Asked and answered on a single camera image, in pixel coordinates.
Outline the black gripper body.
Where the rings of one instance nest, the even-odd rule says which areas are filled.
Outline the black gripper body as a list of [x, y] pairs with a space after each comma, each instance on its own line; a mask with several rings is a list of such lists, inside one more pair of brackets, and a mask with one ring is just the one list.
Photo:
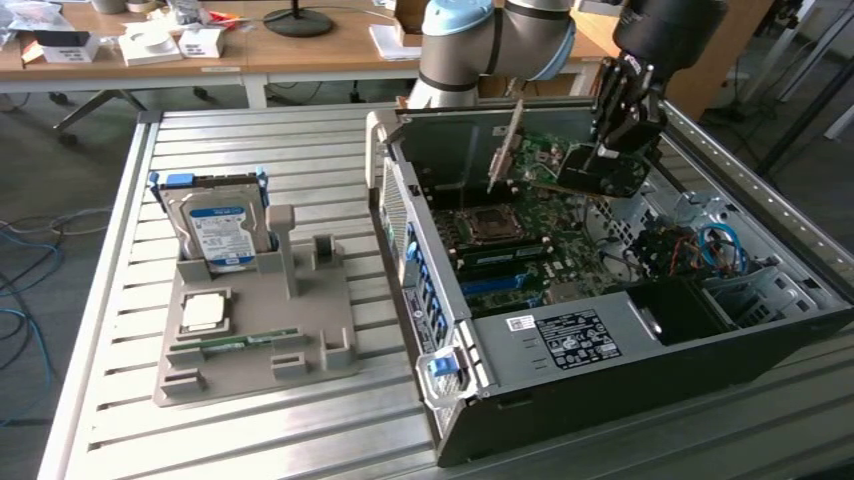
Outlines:
[[728, 12], [718, 0], [636, 0], [622, 9], [613, 40], [621, 51], [654, 66], [666, 83], [700, 59]]

